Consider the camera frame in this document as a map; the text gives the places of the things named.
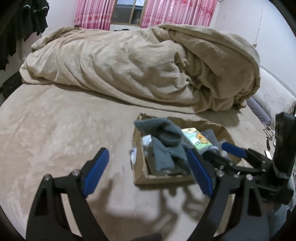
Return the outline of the pink curtain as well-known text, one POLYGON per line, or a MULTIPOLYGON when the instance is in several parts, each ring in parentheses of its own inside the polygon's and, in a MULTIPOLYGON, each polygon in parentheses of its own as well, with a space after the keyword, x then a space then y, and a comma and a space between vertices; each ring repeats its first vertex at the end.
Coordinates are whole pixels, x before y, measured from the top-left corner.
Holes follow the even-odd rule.
POLYGON ((141 28, 159 24, 209 27, 217 1, 215 0, 154 0, 147 1, 141 28))

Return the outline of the white embroidered pillow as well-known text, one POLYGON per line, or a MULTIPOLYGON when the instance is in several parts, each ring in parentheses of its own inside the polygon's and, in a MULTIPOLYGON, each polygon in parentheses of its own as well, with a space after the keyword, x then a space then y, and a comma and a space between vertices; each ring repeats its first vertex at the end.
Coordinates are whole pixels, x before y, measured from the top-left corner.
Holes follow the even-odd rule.
POLYGON ((292 114, 295 97, 271 74, 260 68, 260 87, 253 96, 275 123, 275 116, 285 112, 292 114))

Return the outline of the brown cardboard box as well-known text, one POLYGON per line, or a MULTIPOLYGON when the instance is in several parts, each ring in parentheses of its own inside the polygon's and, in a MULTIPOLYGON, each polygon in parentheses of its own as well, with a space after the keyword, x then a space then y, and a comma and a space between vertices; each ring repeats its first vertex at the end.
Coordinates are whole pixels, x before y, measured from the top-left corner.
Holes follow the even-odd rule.
POLYGON ((206 120, 157 118, 139 114, 134 122, 131 162, 135 185, 178 183, 192 180, 187 150, 202 154, 208 149, 237 163, 238 157, 222 150, 222 143, 234 143, 221 125, 206 120))

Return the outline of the window frame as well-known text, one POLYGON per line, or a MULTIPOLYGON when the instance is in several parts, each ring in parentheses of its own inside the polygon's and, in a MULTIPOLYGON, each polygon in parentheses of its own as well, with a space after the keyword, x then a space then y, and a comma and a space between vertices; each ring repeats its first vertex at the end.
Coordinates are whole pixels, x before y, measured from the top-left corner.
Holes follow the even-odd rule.
POLYGON ((140 26, 145 0, 117 0, 115 1, 111 23, 116 25, 140 26))

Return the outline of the grey knit glove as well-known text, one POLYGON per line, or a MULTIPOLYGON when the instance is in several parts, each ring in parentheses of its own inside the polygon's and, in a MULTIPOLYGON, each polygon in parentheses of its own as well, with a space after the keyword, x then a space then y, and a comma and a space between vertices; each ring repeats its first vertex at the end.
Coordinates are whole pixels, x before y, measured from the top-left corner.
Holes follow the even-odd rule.
POLYGON ((207 129, 207 130, 204 130, 203 132, 201 132, 201 134, 210 142, 209 145, 207 145, 206 147, 203 147, 199 153, 200 154, 203 154, 205 151, 208 151, 208 150, 212 150, 214 151, 215 153, 218 153, 219 152, 219 147, 218 147, 218 140, 213 132, 212 129, 207 129))
POLYGON ((150 171, 155 176, 189 175, 184 135, 179 126, 167 118, 136 120, 134 125, 144 134, 143 149, 150 171))

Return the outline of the green printed tissue pack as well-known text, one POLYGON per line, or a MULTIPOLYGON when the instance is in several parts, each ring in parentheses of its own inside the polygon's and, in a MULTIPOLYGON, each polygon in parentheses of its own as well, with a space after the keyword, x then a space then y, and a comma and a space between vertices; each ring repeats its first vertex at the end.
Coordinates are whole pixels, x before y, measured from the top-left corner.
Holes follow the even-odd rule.
POLYGON ((197 150, 208 149, 212 143, 196 128, 183 128, 182 133, 189 144, 197 150))

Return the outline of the black hanging clothes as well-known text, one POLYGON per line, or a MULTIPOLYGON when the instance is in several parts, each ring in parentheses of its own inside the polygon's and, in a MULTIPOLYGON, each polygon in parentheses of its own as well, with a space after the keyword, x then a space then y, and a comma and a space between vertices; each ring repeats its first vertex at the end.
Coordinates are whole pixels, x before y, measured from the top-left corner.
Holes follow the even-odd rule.
POLYGON ((49 9, 47 1, 1 1, 1 70, 15 54, 18 40, 45 31, 49 9))

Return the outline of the beige rumpled blanket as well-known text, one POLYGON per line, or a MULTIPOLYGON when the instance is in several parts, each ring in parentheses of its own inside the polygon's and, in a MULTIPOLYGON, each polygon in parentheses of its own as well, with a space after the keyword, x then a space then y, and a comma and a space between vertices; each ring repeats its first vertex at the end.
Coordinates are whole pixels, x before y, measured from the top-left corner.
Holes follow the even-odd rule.
POLYGON ((62 84, 180 113, 242 108, 260 87, 258 52, 208 27, 160 24, 127 31, 64 27, 32 44, 27 84, 62 84))

